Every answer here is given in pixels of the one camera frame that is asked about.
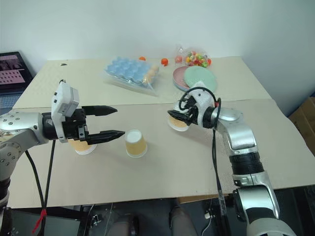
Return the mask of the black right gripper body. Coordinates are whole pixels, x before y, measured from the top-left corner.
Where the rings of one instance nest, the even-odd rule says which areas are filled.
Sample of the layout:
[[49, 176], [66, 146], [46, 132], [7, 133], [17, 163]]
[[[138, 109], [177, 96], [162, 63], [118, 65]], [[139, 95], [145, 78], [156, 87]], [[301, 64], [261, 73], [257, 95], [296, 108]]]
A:
[[198, 116], [202, 113], [203, 103], [205, 97], [202, 94], [189, 95], [184, 94], [179, 100], [179, 110], [181, 113], [185, 113], [189, 118], [191, 124], [199, 124]]

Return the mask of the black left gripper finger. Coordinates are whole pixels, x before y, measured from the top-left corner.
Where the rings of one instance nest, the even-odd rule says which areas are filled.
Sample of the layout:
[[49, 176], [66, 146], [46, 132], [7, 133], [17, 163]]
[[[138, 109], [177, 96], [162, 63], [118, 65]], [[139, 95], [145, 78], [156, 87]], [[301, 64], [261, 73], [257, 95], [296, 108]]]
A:
[[98, 134], [91, 134], [91, 135], [89, 134], [86, 137], [86, 142], [89, 145], [107, 143], [112, 140], [120, 138], [124, 134], [125, 134], [124, 131], [118, 131], [118, 130], [100, 131]]
[[118, 110], [110, 106], [83, 106], [82, 109], [86, 116], [107, 116]]

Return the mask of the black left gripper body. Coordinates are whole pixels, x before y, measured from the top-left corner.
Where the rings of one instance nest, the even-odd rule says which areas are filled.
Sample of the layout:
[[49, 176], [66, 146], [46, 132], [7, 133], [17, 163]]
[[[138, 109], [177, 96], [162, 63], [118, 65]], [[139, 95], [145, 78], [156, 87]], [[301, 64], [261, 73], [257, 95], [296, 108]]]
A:
[[67, 139], [85, 141], [88, 136], [86, 114], [83, 109], [76, 109], [71, 117], [66, 117], [62, 126]]

